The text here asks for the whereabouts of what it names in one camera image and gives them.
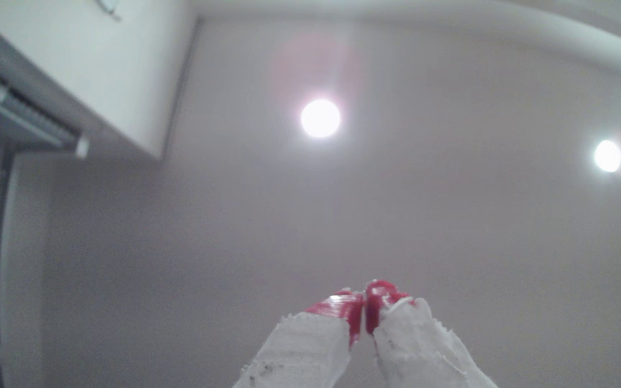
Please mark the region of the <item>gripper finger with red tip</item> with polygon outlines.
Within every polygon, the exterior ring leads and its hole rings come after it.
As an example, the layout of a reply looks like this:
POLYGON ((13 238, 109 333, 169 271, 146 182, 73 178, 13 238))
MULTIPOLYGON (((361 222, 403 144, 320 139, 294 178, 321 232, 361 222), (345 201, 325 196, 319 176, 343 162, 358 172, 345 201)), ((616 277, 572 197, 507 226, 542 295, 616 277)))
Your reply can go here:
POLYGON ((234 387, 334 387, 362 327, 362 292, 339 291, 284 316, 234 387))
POLYGON ((387 387, 497 387, 423 297, 391 282, 367 284, 366 329, 387 387))

